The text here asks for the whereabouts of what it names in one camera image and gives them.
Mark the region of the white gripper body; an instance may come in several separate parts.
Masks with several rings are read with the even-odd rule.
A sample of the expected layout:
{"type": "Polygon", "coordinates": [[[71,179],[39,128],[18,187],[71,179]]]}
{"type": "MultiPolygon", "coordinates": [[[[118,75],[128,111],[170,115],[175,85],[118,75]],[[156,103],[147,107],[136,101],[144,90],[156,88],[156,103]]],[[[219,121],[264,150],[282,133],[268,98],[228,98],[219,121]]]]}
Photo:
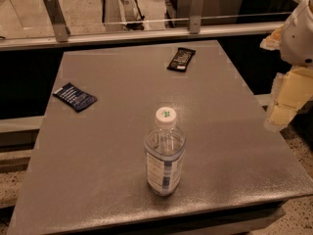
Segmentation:
{"type": "Polygon", "coordinates": [[[302,0],[284,23],[280,53],[283,61],[302,67],[313,66],[313,0],[302,0]]]}

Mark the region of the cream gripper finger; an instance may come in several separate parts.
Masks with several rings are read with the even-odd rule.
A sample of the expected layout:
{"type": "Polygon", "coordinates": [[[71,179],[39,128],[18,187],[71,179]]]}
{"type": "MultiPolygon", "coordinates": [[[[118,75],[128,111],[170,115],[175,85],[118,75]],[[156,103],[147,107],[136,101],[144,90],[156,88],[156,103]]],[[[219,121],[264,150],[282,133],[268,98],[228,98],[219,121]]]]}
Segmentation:
{"type": "Polygon", "coordinates": [[[281,44],[282,30],[282,27],[276,28],[270,35],[268,35],[261,41],[260,47],[269,51],[279,50],[281,44]]]}
{"type": "Polygon", "coordinates": [[[278,73],[272,84],[264,127],[269,131],[286,128],[312,98],[312,68],[292,66],[286,74],[278,73]]]}

